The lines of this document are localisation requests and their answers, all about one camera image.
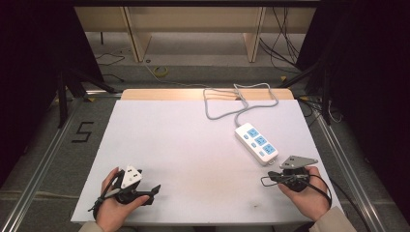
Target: white table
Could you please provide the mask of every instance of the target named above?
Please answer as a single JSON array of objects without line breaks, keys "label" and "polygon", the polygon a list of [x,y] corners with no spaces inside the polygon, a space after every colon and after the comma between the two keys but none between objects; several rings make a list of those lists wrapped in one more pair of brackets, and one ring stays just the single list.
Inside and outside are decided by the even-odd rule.
[{"label": "white table", "polygon": [[[250,101],[267,104],[270,101]],[[209,101],[211,115],[240,108],[239,101]],[[72,221],[93,220],[88,209],[115,166],[142,169],[139,190],[161,185],[154,204],[134,211],[128,225],[262,225],[308,221],[278,187],[260,178],[289,156],[318,159],[329,177],[295,100],[257,108],[239,118],[277,147],[273,165],[261,166],[234,135],[233,116],[206,118],[203,101],[117,101]],[[333,194],[333,206],[339,201]]]}]

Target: human hand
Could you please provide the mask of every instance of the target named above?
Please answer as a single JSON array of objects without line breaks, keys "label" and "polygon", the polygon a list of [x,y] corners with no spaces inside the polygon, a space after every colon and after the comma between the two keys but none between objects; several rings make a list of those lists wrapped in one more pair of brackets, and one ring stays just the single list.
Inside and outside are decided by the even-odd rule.
[{"label": "human hand", "polygon": [[[315,166],[307,166],[306,170],[310,175],[316,175],[320,177],[319,170]],[[323,192],[327,192],[325,183],[319,178],[310,176],[309,183]],[[326,197],[320,194],[313,188],[307,187],[301,192],[296,192],[288,188],[284,184],[278,184],[279,189],[292,200],[298,210],[306,217],[313,221],[319,220],[326,212],[329,211],[330,205]]]},{"label": "human hand", "polygon": [[[118,167],[114,168],[102,182],[102,193],[118,171]],[[127,216],[133,210],[144,204],[149,198],[148,195],[143,195],[127,205],[117,202],[115,198],[107,198],[99,208],[96,223],[104,232],[116,231],[123,225]]]}]

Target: floor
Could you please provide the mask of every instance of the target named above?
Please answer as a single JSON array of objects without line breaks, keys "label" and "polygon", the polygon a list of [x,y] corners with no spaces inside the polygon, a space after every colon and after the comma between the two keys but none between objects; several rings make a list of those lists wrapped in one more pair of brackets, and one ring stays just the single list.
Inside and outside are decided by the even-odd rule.
[{"label": "floor", "polygon": [[[275,65],[284,72],[273,68],[271,56],[258,49],[255,63],[248,62],[245,45],[240,34],[154,34],[150,41],[144,62],[135,63],[130,50],[129,38],[122,33],[103,33],[103,44],[100,33],[87,33],[90,45],[97,61],[101,64],[105,82],[116,88],[178,88],[178,84],[159,82],[152,77],[146,67],[168,67],[169,75],[163,80],[189,83],[210,84],[216,87],[230,87],[234,82],[267,81],[281,84],[281,78],[291,78],[295,70],[287,63],[275,61]],[[273,44],[277,35],[266,34],[262,38],[267,44]],[[292,35],[292,43],[297,49],[303,42],[304,35]],[[278,42],[276,50],[287,59],[291,59],[284,40]],[[304,93],[306,81],[291,87],[294,96]],[[44,115],[42,125],[21,157],[6,184],[0,189],[0,221],[7,221],[20,196],[36,177],[38,180],[32,201],[26,210],[21,212],[22,221],[17,223],[18,231],[77,231],[80,225],[70,222],[71,215],[81,193],[87,174],[99,148],[110,112],[119,95],[109,96],[99,88],[85,84],[94,94],[88,101],[70,98],[69,124],[65,130],[58,130],[58,101],[54,101]],[[301,104],[301,109],[308,116],[310,108]],[[404,217],[383,188],[383,185],[366,162],[357,141],[348,125],[334,119],[330,127],[323,126],[321,117],[311,114],[306,117],[307,125],[322,157],[329,175],[338,183],[354,203],[362,209],[371,209],[379,221],[374,222],[378,230],[374,231],[410,231]],[[86,143],[74,143],[83,139],[77,130],[81,123],[84,131],[91,131]],[[337,141],[339,146],[329,142]],[[57,149],[50,150],[50,144]],[[342,167],[348,162],[353,171],[353,181]],[[336,188],[337,197],[358,231],[366,231],[364,223],[354,211],[348,198]],[[219,226],[219,232],[240,231],[293,231],[299,224],[281,224],[269,226]],[[124,227],[121,231],[134,231]],[[138,231],[193,231],[192,227],[165,226],[139,227]]]}]

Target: power strip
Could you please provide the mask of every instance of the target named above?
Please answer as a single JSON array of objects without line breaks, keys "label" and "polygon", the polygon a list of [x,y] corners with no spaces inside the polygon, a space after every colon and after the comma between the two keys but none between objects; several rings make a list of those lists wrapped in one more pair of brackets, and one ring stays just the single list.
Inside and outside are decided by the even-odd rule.
[{"label": "power strip", "polygon": [[260,164],[272,164],[278,150],[250,123],[235,130],[235,136],[250,151]]}]

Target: sleeve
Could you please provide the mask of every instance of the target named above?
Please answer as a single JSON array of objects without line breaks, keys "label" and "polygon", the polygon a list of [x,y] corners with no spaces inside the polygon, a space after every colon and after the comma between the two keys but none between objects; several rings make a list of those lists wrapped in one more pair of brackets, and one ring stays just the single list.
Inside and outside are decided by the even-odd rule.
[{"label": "sleeve", "polygon": [[334,207],[323,215],[309,232],[356,232],[356,229],[344,215],[339,207]]},{"label": "sleeve", "polygon": [[78,232],[103,232],[103,230],[94,221],[87,221]]}]

